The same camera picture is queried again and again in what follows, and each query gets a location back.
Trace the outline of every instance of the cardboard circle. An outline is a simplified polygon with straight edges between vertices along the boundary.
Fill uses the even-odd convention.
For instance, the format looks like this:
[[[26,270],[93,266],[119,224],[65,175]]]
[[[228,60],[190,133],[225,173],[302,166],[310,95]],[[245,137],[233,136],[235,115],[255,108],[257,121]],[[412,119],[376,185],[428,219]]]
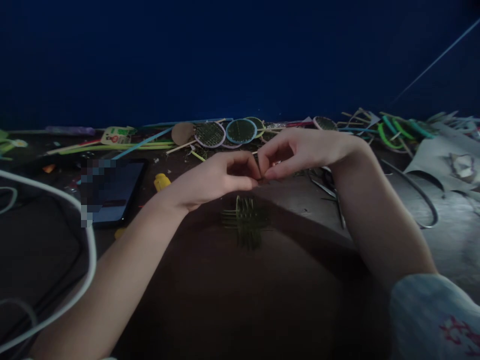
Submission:
[[[185,145],[195,133],[195,125],[191,122],[179,122],[171,129],[171,139],[178,146]]]

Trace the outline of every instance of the yellow object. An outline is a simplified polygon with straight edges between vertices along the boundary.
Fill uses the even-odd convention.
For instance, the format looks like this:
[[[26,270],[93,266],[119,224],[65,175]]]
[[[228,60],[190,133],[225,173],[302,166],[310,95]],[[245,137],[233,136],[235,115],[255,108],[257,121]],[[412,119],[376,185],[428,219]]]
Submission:
[[[153,182],[157,193],[160,192],[160,190],[165,189],[170,184],[170,179],[164,173],[157,174],[155,176],[155,181]]]
[[[115,235],[114,235],[114,236],[115,236],[115,240],[120,239],[120,238],[122,237],[122,235],[124,234],[125,230],[127,230],[126,227],[121,227],[121,228],[117,229],[117,230],[115,231]]]

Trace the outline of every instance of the blue straw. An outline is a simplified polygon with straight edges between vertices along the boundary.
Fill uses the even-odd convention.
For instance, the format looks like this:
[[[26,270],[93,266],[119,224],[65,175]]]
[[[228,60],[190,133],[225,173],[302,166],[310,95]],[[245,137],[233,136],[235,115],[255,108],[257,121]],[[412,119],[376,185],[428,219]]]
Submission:
[[[187,123],[192,123],[192,124],[202,124],[202,123],[212,123],[212,122],[217,122],[219,120],[225,119],[225,121],[229,122],[232,121],[233,118],[231,117],[221,117],[218,119],[208,119],[208,120],[194,120],[194,121],[186,121]],[[155,126],[173,126],[177,125],[180,123],[185,123],[185,121],[173,121],[173,122],[159,122],[156,124],[150,124],[150,125],[144,125],[144,128],[150,128],[150,127],[155,127]]]
[[[133,150],[137,150],[139,147],[141,147],[142,145],[145,145],[146,143],[149,143],[153,140],[155,140],[156,138],[159,138],[161,137],[162,135],[165,135],[166,133],[172,131],[173,127],[169,127],[167,130],[164,130],[162,132],[159,132],[158,134],[155,134],[153,136],[150,136],[149,138],[143,140],[142,142],[139,142],[137,145],[135,146],[132,146],[131,148],[128,148],[127,150],[125,150],[124,152],[121,152],[119,153],[117,156],[114,156],[112,157],[111,159],[112,160],[117,160],[117,159],[120,159],[121,157],[131,153]]]

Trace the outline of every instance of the round woven coaster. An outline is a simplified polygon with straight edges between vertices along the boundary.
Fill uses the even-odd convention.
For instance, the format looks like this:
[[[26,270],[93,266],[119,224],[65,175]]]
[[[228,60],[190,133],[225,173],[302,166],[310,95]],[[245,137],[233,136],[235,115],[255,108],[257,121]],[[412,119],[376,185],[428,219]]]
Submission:
[[[245,119],[251,120],[255,124],[256,126],[255,139],[258,139],[264,134],[265,131],[262,131],[262,129],[265,129],[265,125],[262,120],[260,120],[258,117],[253,117],[253,116],[246,117]]]
[[[225,129],[216,122],[197,125],[195,140],[204,148],[218,148],[225,141]]]
[[[328,117],[315,116],[313,118],[313,123],[320,130],[334,130],[334,131],[339,130],[339,128],[337,127],[337,124],[334,123],[334,121],[329,119]]]
[[[256,136],[257,126],[252,120],[233,120],[226,127],[226,138],[234,144],[247,144]]]

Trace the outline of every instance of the hand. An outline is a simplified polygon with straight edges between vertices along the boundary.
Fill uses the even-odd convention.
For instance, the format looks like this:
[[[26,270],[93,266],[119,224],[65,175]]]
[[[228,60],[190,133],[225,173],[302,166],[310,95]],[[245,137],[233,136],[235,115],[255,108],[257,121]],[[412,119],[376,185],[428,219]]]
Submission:
[[[265,179],[274,180],[303,169],[332,165],[361,143],[364,141],[356,136],[338,131],[285,129],[258,151],[260,173]]]
[[[258,186],[260,171],[249,151],[218,152],[187,171],[157,195],[159,202],[188,212],[234,191]]]

